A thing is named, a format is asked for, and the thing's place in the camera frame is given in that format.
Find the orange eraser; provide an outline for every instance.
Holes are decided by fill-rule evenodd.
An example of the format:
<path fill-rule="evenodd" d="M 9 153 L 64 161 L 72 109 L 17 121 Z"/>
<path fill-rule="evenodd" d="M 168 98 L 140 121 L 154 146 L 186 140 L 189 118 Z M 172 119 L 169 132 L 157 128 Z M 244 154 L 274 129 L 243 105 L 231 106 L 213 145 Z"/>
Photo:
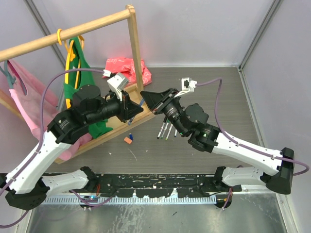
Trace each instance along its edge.
<path fill-rule="evenodd" d="M 128 138 L 128 137 L 126 137 L 124 140 L 125 140 L 125 142 L 127 142 L 128 144 L 131 144 L 131 143 L 132 143 L 132 140 L 131 140 L 130 138 Z"/>

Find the wood grain surface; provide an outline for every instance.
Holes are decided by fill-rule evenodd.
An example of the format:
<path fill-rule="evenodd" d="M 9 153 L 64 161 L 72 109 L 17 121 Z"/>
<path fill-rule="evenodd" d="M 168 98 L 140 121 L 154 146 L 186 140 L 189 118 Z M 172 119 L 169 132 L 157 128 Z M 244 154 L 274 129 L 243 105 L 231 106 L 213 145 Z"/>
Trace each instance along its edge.
<path fill-rule="evenodd" d="M 161 92 L 169 87 L 181 88 L 180 79 L 191 77 L 199 83 L 223 77 L 218 107 L 222 126 L 236 137 L 257 143 L 253 122 L 249 113 L 244 90 L 236 68 L 197 68 L 167 67 L 150 68 L 152 84 L 147 91 Z M 108 91 L 106 80 L 95 74 L 97 85 L 102 93 Z M 182 106 L 200 104 L 209 114 L 208 122 L 216 125 L 214 103 L 218 83 L 197 87 L 195 92 L 181 99 Z M 49 172 L 72 172 L 82 166 L 89 166 L 95 172 L 109 173 L 214 173 L 218 166 L 236 167 L 245 165 L 238 160 L 219 154 L 199 152 L 188 144 L 186 138 L 174 138 L 172 130 L 169 139 L 156 136 L 164 115 L 135 127 L 130 132 L 134 137 L 132 144 L 124 142 L 128 133 L 123 133 L 102 145 L 93 148 L 61 165 L 52 164 Z"/>

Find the wooden rack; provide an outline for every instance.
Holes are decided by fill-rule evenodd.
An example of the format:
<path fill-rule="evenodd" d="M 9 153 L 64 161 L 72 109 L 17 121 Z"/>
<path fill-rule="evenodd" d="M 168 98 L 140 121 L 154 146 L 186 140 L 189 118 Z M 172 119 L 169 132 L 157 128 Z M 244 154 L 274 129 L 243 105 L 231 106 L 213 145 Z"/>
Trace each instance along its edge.
<path fill-rule="evenodd" d="M 133 5 L 127 5 L 126 9 L 117 13 L 114 13 L 109 16 L 105 16 L 99 18 L 97 20 L 84 23 L 60 32 L 60 38 L 62 41 L 70 39 L 72 37 L 82 35 L 96 29 L 111 25 L 113 23 L 120 22 L 122 20 L 126 20 L 128 23 L 128 29 L 130 33 L 130 40 L 131 40 L 131 47 L 132 47 L 132 54 L 134 60 L 134 67 L 136 71 L 136 80 L 137 84 L 131 85 L 125 88 L 130 95 L 132 101 L 136 103 L 140 103 L 141 95 L 140 92 L 143 90 L 143 82 L 142 82 L 142 72 L 141 72 L 141 65 L 140 65 L 140 52 L 139 52 L 139 42 L 138 42 L 138 31 L 137 31 L 137 22 L 136 22 L 136 13 Z M 0 62 L 5 60 L 15 58 L 17 56 L 53 45 L 58 43 L 57 33 L 39 38 L 37 40 L 33 40 L 27 42 L 25 44 L 21 44 L 6 50 L 0 51 Z M 19 118 L 23 119 L 22 115 L 20 114 L 15 102 L 11 99 L 11 97 L 7 96 L 3 91 L 0 90 L 0 103 L 4 105 L 7 109 L 9 109 L 13 114 L 17 115 Z M 75 156 L 88 151 L 91 148 L 94 148 L 100 145 L 103 142 L 106 142 L 121 133 L 128 131 L 129 129 L 147 121 L 154 117 L 154 114 L 151 113 L 144 103 L 142 105 L 144 111 L 138 114 L 132 124 L 129 126 L 128 124 L 124 124 L 120 122 L 117 117 L 110 118 L 107 127 L 112 127 L 113 130 L 91 140 L 90 142 L 82 145 L 79 150 L 76 152 Z M 61 159 L 56 159 L 56 163 L 60 164 L 64 161 Z"/>

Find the marker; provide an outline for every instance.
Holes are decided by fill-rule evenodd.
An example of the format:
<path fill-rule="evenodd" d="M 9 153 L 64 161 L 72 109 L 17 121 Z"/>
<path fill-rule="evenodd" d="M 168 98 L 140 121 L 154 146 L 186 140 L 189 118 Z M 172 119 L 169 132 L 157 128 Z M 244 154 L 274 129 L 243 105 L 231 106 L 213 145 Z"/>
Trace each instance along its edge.
<path fill-rule="evenodd" d="M 166 121 L 165 128 L 164 128 L 164 131 L 163 131 L 163 134 L 162 134 L 162 136 L 161 136 L 161 139 L 163 139 L 163 136 L 164 136 L 164 134 L 165 134 L 165 131 L 167 130 L 167 126 L 169 125 L 169 123 L 170 123 L 170 121 L 167 120 L 167 121 Z"/>
<path fill-rule="evenodd" d="M 161 129 L 160 129 L 160 132 L 159 132 L 159 134 L 158 134 L 157 137 L 156 137 L 157 139 L 159 139 L 160 136 L 161 136 L 161 133 L 162 133 L 162 130 L 163 130 L 163 127 L 164 127 L 164 125 L 165 125 L 166 120 L 167 120 L 167 117 L 164 117 L 164 120 L 163 120 Z"/>
<path fill-rule="evenodd" d="M 142 100 L 140 101 L 139 106 L 141 107 L 143 103 L 144 103 L 144 99 L 142 99 Z M 134 118 L 135 118 L 135 116 L 132 117 L 132 118 L 129 120 L 129 122 L 128 122 L 127 124 L 128 124 L 128 125 L 131 125 L 131 124 L 132 124 L 132 121 L 134 120 Z"/>
<path fill-rule="evenodd" d="M 167 140 L 169 138 L 172 128 L 173 128 L 173 124 L 171 124 L 169 132 L 167 133 L 165 140 Z"/>

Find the red plastic bag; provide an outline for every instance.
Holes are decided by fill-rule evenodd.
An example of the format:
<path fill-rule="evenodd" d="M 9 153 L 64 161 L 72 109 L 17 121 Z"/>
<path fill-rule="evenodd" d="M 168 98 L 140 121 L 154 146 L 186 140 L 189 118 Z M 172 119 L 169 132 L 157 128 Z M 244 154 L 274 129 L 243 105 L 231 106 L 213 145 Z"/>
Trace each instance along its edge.
<path fill-rule="evenodd" d="M 151 73 L 145 66 L 143 60 L 140 61 L 140 64 L 142 71 L 142 81 L 145 86 L 151 83 Z M 136 73 L 133 59 L 125 57 L 109 58 L 106 61 L 105 69 L 111 71 L 112 73 L 121 72 L 129 79 L 130 82 L 128 85 L 136 83 Z"/>

